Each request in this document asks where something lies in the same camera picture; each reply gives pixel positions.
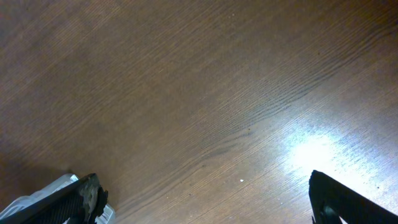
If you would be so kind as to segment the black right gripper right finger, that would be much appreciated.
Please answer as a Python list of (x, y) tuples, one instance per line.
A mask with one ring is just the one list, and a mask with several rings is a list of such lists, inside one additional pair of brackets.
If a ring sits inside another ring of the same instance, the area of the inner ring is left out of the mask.
[(308, 194), (313, 224), (397, 223), (397, 215), (317, 170), (310, 176)]

